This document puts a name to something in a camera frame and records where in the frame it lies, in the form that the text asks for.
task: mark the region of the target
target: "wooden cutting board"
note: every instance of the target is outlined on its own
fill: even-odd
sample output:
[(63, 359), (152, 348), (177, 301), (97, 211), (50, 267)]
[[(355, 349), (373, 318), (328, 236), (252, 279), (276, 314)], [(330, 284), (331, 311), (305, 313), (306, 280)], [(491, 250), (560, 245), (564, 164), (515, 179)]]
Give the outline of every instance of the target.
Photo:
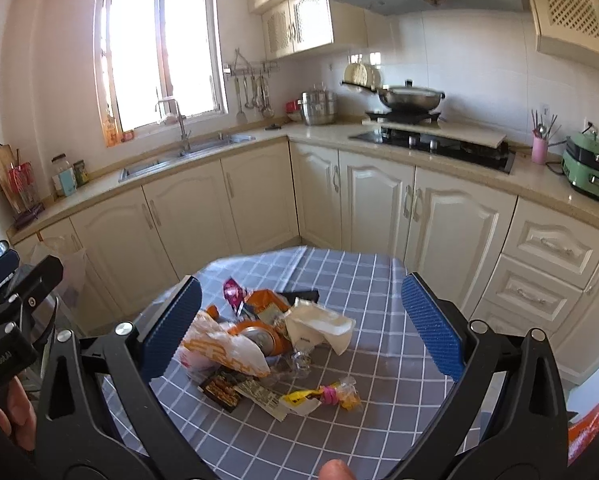
[(461, 140), (463, 142), (472, 142), (480, 146), (489, 148), (498, 148), (506, 138), (506, 132), (490, 128), (489, 126), (480, 126), (478, 124), (454, 123), (439, 120), (438, 123), (422, 124), (401, 124), (391, 123), (390, 121), (371, 121), (370, 119), (362, 121), (362, 124), (368, 126), (382, 126), (384, 128), (393, 128), (403, 132), (415, 132), (418, 134), (446, 137), (447, 139)]
[(16, 164), (15, 158), (12, 154), (12, 149), (8, 144), (0, 144), (0, 185), (4, 194), (10, 202), (13, 211), (17, 214), (26, 211), (26, 207), (23, 205), (23, 201), (19, 194), (13, 192), (10, 187), (10, 181), (8, 180), (8, 171)]

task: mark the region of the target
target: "kitchen faucet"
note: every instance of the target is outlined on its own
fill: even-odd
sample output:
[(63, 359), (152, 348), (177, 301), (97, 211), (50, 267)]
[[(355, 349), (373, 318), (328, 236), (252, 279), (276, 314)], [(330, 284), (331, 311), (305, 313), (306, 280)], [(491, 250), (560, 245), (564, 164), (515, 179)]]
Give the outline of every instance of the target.
[(182, 116), (182, 113), (180, 112), (179, 102), (177, 101), (177, 99), (172, 96), (165, 97), (164, 99), (159, 99), (159, 101), (157, 101), (157, 104), (154, 106), (154, 111), (157, 111), (157, 109), (159, 108), (159, 105), (161, 103), (167, 103), (169, 101), (173, 101), (175, 103), (175, 111), (177, 112), (177, 120), (179, 121), (180, 129), (182, 130), (182, 142), (184, 143), (184, 150), (188, 151), (188, 150), (190, 150), (190, 142), (188, 142), (188, 134), (186, 133), (186, 128), (184, 128), (184, 126), (183, 126), (183, 116)]

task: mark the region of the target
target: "pink cup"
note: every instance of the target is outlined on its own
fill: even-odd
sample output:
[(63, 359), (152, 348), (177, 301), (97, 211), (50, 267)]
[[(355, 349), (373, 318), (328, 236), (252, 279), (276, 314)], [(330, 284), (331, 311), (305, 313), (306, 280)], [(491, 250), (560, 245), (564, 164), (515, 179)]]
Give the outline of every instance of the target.
[(533, 153), (532, 161), (535, 164), (541, 164), (542, 166), (546, 163), (546, 156), (548, 153), (548, 139), (540, 139), (533, 137)]

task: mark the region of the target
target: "stainless steel pot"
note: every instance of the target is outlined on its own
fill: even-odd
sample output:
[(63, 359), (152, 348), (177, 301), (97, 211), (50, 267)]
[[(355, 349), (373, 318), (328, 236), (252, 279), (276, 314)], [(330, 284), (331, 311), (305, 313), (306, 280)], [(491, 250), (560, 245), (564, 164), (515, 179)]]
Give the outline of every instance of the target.
[(384, 88), (372, 88), (347, 81), (342, 81), (342, 84), (356, 86), (377, 94), (379, 100), (395, 112), (428, 113), (431, 110), (435, 110), (441, 100), (446, 98), (444, 92), (413, 86), (413, 82), (410, 79), (406, 81), (406, 86), (384, 86)]
[(333, 124), (337, 119), (337, 94), (331, 90), (304, 92), (300, 104), (307, 126)]

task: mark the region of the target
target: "human hand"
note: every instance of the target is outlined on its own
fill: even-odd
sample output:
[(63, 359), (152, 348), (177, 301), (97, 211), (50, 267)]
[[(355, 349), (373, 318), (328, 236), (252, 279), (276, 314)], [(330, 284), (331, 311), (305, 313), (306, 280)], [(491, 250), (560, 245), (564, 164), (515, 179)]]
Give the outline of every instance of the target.
[(14, 432), (17, 444), (26, 451), (32, 451), (35, 449), (37, 415), (17, 377), (13, 377), (8, 385), (6, 407), (8, 415), (0, 408), (0, 428), (8, 436)]
[(356, 478), (341, 460), (330, 460), (323, 465), (319, 472), (319, 480), (356, 480)]

